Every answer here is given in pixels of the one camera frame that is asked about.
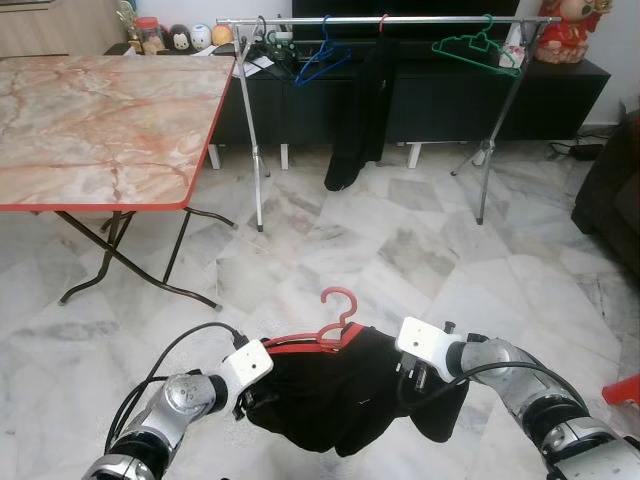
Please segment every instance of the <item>sofa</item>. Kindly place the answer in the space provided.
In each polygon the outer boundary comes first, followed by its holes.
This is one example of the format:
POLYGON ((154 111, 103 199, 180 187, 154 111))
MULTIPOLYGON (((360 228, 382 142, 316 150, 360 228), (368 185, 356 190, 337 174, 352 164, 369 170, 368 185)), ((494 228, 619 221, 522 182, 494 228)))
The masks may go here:
POLYGON ((585 179, 571 218, 640 276, 640 110, 624 117, 585 179))

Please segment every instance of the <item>clothes rack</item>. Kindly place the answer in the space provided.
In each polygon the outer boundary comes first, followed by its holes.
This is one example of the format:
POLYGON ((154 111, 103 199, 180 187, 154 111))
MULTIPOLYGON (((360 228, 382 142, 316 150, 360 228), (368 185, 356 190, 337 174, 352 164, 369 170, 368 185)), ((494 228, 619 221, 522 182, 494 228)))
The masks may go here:
MULTIPOLYGON (((482 225, 484 221, 484 210, 487 198, 487 189, 489 185, 489 172, 491 168, 491 158, 493 156, 493 152, 495 150, 495 139, 500 133, 500 128, 504 123, 504 120, 511 108, 511 105, 516 98, 518 90, 522 85, 522 81, 527 73, 529 64, 531 63, 531 59, 533 58, 533 54, 537 48, 538 42, 544 33, 547 25, 552 23, 560 23, 562 21, 561 18, 558 17, 493 17, 493 23, 501 23, 501 24, 520 24, 522 31, 522 46, 525 51, 524 59, 522 65, 520 67, 521 74, 517 78, 514 79, 511 88, 505 98, 504 104, 502 106, 502 110, 498 115, 498 119, 493 127, 491 135, 489 138, 485 139, 480 146, 480 150, 477 154, 471 156, 468 160, 466 160, 462 165, 456 168, 451 172, 452 175, 457 175, 458 171, 466 164, 468 164, 473 158, 477 158, 478 154, 484 157, 484 171, 483 171, 483 179, 482 179, 482 191, 480 194, 480 205, 479 211, 476 215, 476 222, 478 225, 482 225), (527 39, 527 31, 524 28, 525 25, 533 25, 533 33, 531 34, 531 39, 527 39)), ((261 190, 261 179, 260 179, 260 166, 264 166, 264 162, 262 160, 262 156, 260 154, 260 147, 258 145, 258 141, 256 138, 255 126, 253 124, 253 116, 251 114, 251 101, 249 98, 249 90, 247 88, 247 78, 244 73, 244 60, 253 44, 254 38, 258 30, 265 23, 267 25, 322 25, 323 23, 327 25, 357 25, 357 24, 380 24, 384 22, 384 25, 408 25, 408 24, 483 24, 489 23, 491 20, 486 16, 459 16, 459 17, 403 17, 403 16, 379 16, 379 17, 309 17, 309 18, 272 18, 272 19, 263 19, 253 18, 253 19, 233 19, 233 18, 223 18, 217 19, 217 25, 228 25, 233 30, 233 45, 236 54, 236 61, 239 65, 238 68, 238 76, 240 78, 240 88, 242 91, 242 97, 244 100, 244 106, 247 113, 247 123, 249 127, 249 137, 251 139, 251 156, 253 159, 253 168, 254 168, 254 180, 255 180, 255 195, 256 195, 256 219, 257 219, 257 228, 259 232, 263 231, 264 224, 262 219, 262 190, 261 190), (244 48, 240 45, 240 27, 241 26, 254 26, 254 29, 249 35, 247 42, 244 48)))

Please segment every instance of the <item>green hanger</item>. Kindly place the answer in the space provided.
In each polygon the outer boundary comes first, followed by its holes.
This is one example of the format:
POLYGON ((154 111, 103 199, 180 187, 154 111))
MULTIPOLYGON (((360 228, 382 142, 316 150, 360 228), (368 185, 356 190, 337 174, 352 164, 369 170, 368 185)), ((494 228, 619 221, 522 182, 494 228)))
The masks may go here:
POLYGON ((505 50, 503 50, 500 47, 500 45, 498 45, 496 42, 494 42, 492 40, 489 40, 489 38, 487 37, 487 33, 493 27, 493 15, 489 15, 488 13, 485 13, 484 16, 489 18, 489 25, 487 27, 483 28, 479 33, 477 33, 475 35, 461 35, 459 37, 456 37, 454 35, 452 37, 443 38, 439 42, 434 43, 431 46, 431 50, 433 50, 436 53, 440 53, 442 55, 446 55, 447 57, 456 58, 458 60, 462 60, 463 62, 471 63, 473 65, 477 65, 478 67, 486 68, 487 70, 491 70, 493 72, 502 73, 504 75, 509 75, 510 77, 519 77, 520 73, 522 73, 522 72, 520 71, 520 68, 516 68, 516 62, 513 59, 513 57, 509 54, 509 52, 506 52, 505 50), (511 60, 511 65, 512 66, 510 67, 510 69, 492 67, 491 65, 486 65, 484 63, 476 62, 475 60, 471 60, 470 58, 461 57, 459 55, 455 55, 453 53, 447 52, 447 51, 442 49, 442 47, 447 42, 460 41, 460 40, 469 40, 468 47, 470 49, 476 50, 478 52, 486 53, 486 52, 489 51, 489 49, 491 47, 493 47, 493 48, 499 50, 500 53, 506 55, 507 58, 509 60, 511 60))

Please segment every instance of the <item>red plastic hanger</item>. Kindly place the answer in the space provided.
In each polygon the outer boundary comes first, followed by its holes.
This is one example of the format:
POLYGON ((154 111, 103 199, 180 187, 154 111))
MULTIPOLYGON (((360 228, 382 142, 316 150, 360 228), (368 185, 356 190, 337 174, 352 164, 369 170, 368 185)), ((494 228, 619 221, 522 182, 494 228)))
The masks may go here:
POLYGON ((335 329, 343 329, 347 326, 347 318, 352 316, 358 310, 358 300, 356 296, 349 290, 343 287, 329 287, 325 289, 320 295, 320 300, 322 303, 327 303, 327 297, 330 293, 342 293, 349 297, 351 300, 351 308, 340 315, 340 320, 337 323, 330 323, 326 327, 321 328, 317 333, 298 333, 296 335, 285 335, 284 337, 272 338, 271 340, 267 340, 264 343, 265 347, 272 347, 279 343, 292 342, 296 340, 315 340, 321 346, 339 350, 342 347, 342 340, 332 340, 324 338, 324 336, 335 329))
POLYGON ((388 16, 389 14, 385 13, 380 19, 380 24, 378 25, 378 31, 380 32, 380 34, 382 34, 382 26, 384 25, 384 19, 387 18, 388 16))

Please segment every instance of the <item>white marble floor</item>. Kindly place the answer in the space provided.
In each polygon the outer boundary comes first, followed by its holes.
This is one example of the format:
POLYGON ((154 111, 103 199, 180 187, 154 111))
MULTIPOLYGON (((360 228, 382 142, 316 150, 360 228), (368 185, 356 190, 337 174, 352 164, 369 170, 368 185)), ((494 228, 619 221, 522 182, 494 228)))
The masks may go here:
MULTIPOLYGON (((637 283, 570 220, 589 165, 547 160, 538 143, 499 146, 479 227, 470 204, 480 171, 449 175, 471 150, 425 145, 410 171, 407 149, 389 146, 380 166, 367 165, 339 193, 323 187, 327 148, 292 148, 287 172, 267 151, 273 176, 264 181, 259 234, 249 152, 223 149, 223 170, 202 172, 193 206, 241 227, 196 218, 172 277, 219 299, 220 313, 118 264, 60 307, 67 288, 95 273, 100 251, 52 214, 0 214, 0 477, 79 478, 100 455, 122 397, 180 332, 215 319, 250 337, 317 329, 345 306, 320 303, 330 285, 356 293, 356 321, 389 334, 411 314, 523 346, 571 381, 595 416, 640 435, 637 408, 611 408, 600 396, 603 385, 640 370, 640 313, 637 283)), ((123 251, 159 273, 180 221, 137 215, 123 251)), ((224 333, 202 332, 164 372, 206 371, 229 352, 224 333)), ((246 421, 207 418, 189 431, 166 478, 223 477, 526 480, 544 478, 544 468, 495 394, 474 385, 448 443, 396 420, 347 459, 301 451, 246 421)))

